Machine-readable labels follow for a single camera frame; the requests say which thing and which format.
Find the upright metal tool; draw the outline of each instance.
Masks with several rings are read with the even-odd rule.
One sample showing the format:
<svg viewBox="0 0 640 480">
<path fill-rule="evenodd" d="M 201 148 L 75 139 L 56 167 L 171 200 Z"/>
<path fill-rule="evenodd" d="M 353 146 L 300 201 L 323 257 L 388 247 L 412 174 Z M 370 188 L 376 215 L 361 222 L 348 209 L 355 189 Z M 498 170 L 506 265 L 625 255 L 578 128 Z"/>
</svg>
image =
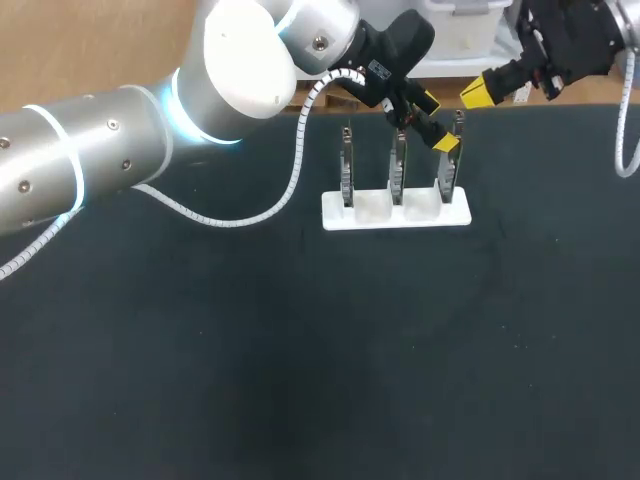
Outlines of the upright metal tool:
<svg viewBox="0 0 640 480">
<path fill-rule="evenodd" d="M 389 167 L 389 188 L 395 206 L 404 204 L 404 184 L 407 177 L 407 134 L 398 130 L 393 138 L 391 164 Z"/>
<path fill-rule="evenodd" d="M 464 132 L 464 113 L 456 110 L 453 119 L 453 135 L 459 140 L 453 150 L 449 153 L 440 154 L 440 165 L 438 167 L 438 188 L 442 203 L 452 203 L 453 193 L 458 180 L 460 161 L 462 160 L 462 134 Z"/>
<path fill-rule="evenodd" d="M 346 208 L 353 207 L 354 196 L 354 162 L 353 162 L 353 134 L 351 127 L 342 129 L 342 151 L 340 152 L 340 163 L 342 173 L 340 176 L 340 184 L 342 190 L 342 200 Z"/>
</svg>

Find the white holder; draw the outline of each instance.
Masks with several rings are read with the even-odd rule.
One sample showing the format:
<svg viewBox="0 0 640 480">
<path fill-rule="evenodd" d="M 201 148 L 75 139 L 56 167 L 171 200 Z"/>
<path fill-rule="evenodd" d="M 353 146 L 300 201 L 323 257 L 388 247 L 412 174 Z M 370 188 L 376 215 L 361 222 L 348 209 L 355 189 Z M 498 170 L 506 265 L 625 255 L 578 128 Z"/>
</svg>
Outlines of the white holder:
<svg viewBox="0 0 640 480">
<path fill-rule="evenodd" d="M 464 189 L 456 187 L 453 202 L 442 203 L 438 184 L 433 188 L 406 188 L 402 206 L 394 206 L 391 191 L 355 191 L 352 208 L 344 206 L 341 192 L 322 195 L 325 230 L 456 227 L 471 224 Z"/>
</svg>

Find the black mat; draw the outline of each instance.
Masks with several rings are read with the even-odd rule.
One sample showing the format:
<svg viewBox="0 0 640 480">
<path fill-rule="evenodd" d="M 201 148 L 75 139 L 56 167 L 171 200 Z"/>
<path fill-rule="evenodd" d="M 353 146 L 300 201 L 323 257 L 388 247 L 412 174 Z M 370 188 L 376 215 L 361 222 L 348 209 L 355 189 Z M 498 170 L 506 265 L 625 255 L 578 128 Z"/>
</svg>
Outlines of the black mat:
<svg viewBox="0 0 640 480">
<path fill-rule="evenodd" d="M 92 206 L 0 285 L 0 478 L 637 477 L 640 175 L 615 176 L 615 120 L 470 115 L 474 223 L 453 231 L 322 230 L 340 117 L 311 120 L 265 225 L 207 229 L 136 192 Z M 358 186 L 382 187 L 391 132 L 351 121 Z M 294 126 L 159 185 L 256 213 Z M 412 140 L 416 185 L 435 159 Z"/>
</svg>

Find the white spiral cable wrap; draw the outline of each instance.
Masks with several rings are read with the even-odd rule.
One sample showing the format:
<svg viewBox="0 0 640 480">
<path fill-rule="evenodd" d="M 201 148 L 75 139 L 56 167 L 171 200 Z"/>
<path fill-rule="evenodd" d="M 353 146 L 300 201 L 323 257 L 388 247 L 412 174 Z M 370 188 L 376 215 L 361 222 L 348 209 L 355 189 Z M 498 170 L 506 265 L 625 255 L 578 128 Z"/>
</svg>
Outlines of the white spiral cable wrap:
<svg viewBox="0 0 640 480">
<path fill-rule="evenodd" d="M 31 245 L 25 248 L 13 260 L 0 267 L 0 282 L 24 267 L 25 264 L 31 260 L 36 253 L 42 250 L 44 246 L 53 239 L 53 237 L 60 233 L 60 230 L 62 230 L 62 228 L 79 212 L 80 210 L 75 210 L 73 212 L 63 213 L 60 215 L 56 221 L 53 222 L 53 224 L 51 224 L 51 226 L 47 228 Z"/>
<path fill-rule="evenodd" d="M 616 173 L 622 178 L 629 178 L 640 167 L 640 142 L 628 167 L 624 166 L 624 130 L 627 123 L 627 111 L 633 89 L 633 76 L 636 67 L 636 54 L 632 49 L 627 50 L 627 69 L 622 90 L 622 102 L 620 103 L 620 115 L 618 117 L 618 131 L 616 133 Z"/>
<path fill-rule="evenodd" d="M 291 174 L 291 179 L 289 180 L 289 185 L 282 196 L 282 198 L 276 203 L 273 207 L 267 210 L 260 215 L 256 215 L 251 218 L 246 218 L 243 220 L 215 220 L 213 218 L 207 218 L 202 215 L 199 215 L 188 208 L 180 205 L 178 202 L 172 200 L 167 197 L 163 193 L 159 192 L 153 187 L 149 185 L 138 185 L 133 188 L 144 192 L 156 200 L 162 202 L 167 207 L 175 210 L 176 212 L 184 215 L 185 217 L 193 220 L 195 222 L 201 223 L 203 225 L 207 225 L 210 227 L 220 227 L 220 228 L 237 228 L 237 227 L 246 227 L 249 225 L 255 225 L 256 223 L 263 222 L 275 214 L 280 212 L 285 205 L 289 202 L 293 193 L 298 184 L 298 179 L 300 178 L 300 170 L 302 168 L 302 159 L 304 153 L 304 135 L 307 127 L 307 120 L 309 118 L 309 114 L 311 113 L 311 107 L 313 106 L 316 98 L 320 94 L 320 92 L 327 87 L 330 83 L 340 79 L 346 78 L 349 79 L 359 85 L 365 85 L 365 78 L 362 74 L 356 72 L 355 70 L 349 70 L 346 68 L 341 68 L 339 70 L 333 70 L 329 72 L 326 76 L 324 76 L 321 80 L 319 80 L 309 93 L 307 100 L 304 102 L 302 107 L 302 112 L 300 113 L 300 119 L 298 120 L 298 132 L 296 135 L 296 154 L 295 161 L 293 164 L 293 173 Z M 40 250 L 44 248 L 47 243 L 49 243 L 53 237 L 55 237 L 62 228 L 67 225 L 75 217 L 80 210 L 76 210 L 73 212 L 65 213 L 60 215 L 56 221 L 47 228 L 42 235 L 40 235 L 31 245 L 29 245 L 25 250 L 23 250 L 19 255 L 17 255 L 13 260 L 7 262 L 5 265 L 0 267 L 0 282 L 5 280 L 10 275 L 17 272 L 20 268 L 22 268 L 29 260 L 31 260 Z"/>
<path fill-rule="evenodd" d="M 298 185 L 298 180 L 300 178 L 300 170 L 302 168 L 302 158 L 304 154 L 304 135 L 307 128 L 307 120 L 309 118 L 309 113 L 311 112 L 311 107 L 315 102 L 316 98 L 320 94 L 320 92 L 327 87 L 330 83 L 340 79 L 347 78 L 351 81 L 358 83 L 359 85 L 364 86 L 365 79 L 364 76 L 355 70 L 349 70 L 347 68 L 341 68 L 339 70 L 333 70 L 329 72 L 326 76 L 324 76 L 321 80 L 319 80 L 309 92 L 309 96 L 307 100 L 304 102 L 302 107 L 302 111 L 300 112 L 300 119 L 298 120 L 298 131 L 296 134 L 296 154 L 295 160 L 293 163 L 293 172 L 291 173 L 291 179 L 289 180 L 289 185 L 285 190 L 282 198 L 276 203 L 273 207 L 271 207 L 266 212 L 261 213 L 260 215 L 255 215 L 250 218 L 245 218 L 242 220 L 216 220 L 215 218 L 208 218 L 203 215 L 200 215 L 192 210 L 189 210 L 187 207 L 180 205 L 175 200 L 167 197 L 162 192 L 159 192 L 153 187 L 149 185 L 138 185 L 135 188 L 147 195 L 151 195 L 153 198 L 162 202 L 170 209 L 178 212 L 180 215 L 187 217 L 194 222 L 201 223 L 202 225 L 207 225 L 209 227 L 217 227 L 217 228 L 239 228 L 239 227 L 247 227 L 249 225 L 255 225 L 256 223 L 264 222 L 265 220 L 273 217 L 278 212 L 280 212 L 285 205 L 291 200 L 293 196 L 293 192 Z"/>
</svg>

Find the white container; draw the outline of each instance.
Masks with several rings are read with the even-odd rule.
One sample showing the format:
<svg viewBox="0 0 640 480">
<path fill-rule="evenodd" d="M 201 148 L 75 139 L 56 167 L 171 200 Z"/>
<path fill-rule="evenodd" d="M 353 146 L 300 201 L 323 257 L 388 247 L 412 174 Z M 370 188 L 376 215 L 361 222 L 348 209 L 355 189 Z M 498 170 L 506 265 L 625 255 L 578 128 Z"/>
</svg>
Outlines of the white container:
<svg viewBox="0 0 640 480">
<path fill-rule="evenodd" d="M 512 3 L 512 0 L 414 1 L 414 8 L 436 31 L 433 47 L 427 54 L 436 60 L 488 56 L 504 9 Z"/>
</svg>

